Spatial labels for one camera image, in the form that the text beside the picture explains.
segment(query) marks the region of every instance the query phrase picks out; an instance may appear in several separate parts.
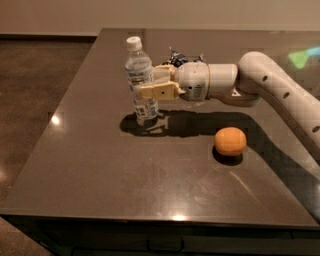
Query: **bottle cap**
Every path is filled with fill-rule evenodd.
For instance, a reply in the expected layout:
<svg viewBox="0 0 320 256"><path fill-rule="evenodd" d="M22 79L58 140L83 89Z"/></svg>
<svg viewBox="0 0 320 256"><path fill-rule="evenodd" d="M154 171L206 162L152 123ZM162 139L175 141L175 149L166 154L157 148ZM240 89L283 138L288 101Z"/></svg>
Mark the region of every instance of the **bottle cap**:
<svg viewBox="0 0 320 256"><path fill-rule="evenodd" d="M128 51L138 51L142 49L141 39L138 36L129 37L127 39Z"/></svg>

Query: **orange ball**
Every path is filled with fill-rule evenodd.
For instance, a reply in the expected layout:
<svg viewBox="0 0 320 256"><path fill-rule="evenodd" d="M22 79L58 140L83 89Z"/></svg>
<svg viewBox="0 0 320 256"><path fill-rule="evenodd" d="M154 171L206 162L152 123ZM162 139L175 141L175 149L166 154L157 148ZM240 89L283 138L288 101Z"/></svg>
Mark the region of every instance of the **orange ball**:
<svg viewBox="0 0 320 256"><path fill-rule="evenodd" d="M219 130L214 137L218 153L224 156L240 155L247 146L246 135L238 128L227 127Z"/></svg>

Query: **plastic bottle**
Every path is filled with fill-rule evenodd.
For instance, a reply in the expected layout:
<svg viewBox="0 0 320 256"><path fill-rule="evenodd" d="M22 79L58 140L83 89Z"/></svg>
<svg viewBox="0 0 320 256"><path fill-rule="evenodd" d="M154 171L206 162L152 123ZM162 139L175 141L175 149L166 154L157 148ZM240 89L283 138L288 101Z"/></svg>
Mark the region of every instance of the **plastic bottle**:
<svg viewBox="0 0 320 256"><path fill-rule="evenodd" d="M129 52L125 69L132 95L135 112L140 121L151 120L158 115L158 102L155 99L142 99L134 93L134 86L146 86L153 82L152 62L142 50L141 39L137 36L127 39Z"/></svg>

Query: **gray tabletop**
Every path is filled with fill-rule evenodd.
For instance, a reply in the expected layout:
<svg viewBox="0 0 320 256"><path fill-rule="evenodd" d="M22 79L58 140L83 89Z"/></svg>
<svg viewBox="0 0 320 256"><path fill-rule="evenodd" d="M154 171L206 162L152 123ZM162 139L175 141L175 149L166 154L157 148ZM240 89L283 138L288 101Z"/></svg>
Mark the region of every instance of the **gray tabletop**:
<svg viewBox="0 0 320 256"><path fill-rule="evenodd" d="M318 226L320 168L264 100L160 102L152 127L136 124L124 74L132 35L154 65L169 46L207 63L259 50L317 93L319 57L298 70L288 54L317 46L320 33L103 29L0 214ZM227 126L247 135L237 163L213 154L214 134Z"/></svg>

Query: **bottle label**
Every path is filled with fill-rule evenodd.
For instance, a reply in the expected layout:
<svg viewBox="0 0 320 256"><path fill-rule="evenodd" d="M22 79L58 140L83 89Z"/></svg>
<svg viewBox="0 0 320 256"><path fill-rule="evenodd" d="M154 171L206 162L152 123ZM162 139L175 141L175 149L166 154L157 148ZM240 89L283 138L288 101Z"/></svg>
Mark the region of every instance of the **bottle label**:
<svg viewBox="0 0 320 256"><path fill-rule="evenodd" d="M134 93L134 86L149 85L153 82L152 67L140 70L127 70L128 82L135 111L140 119L152 119L158 114L158 103L155 99L141 99Z"/></svg>
<svg viewBox="0 0 320 256"><path fill-rule="evenodd" d="M132 86L141 85L153 82L152 67L147 67L145 69L128 71L129 84Z"/></svg>

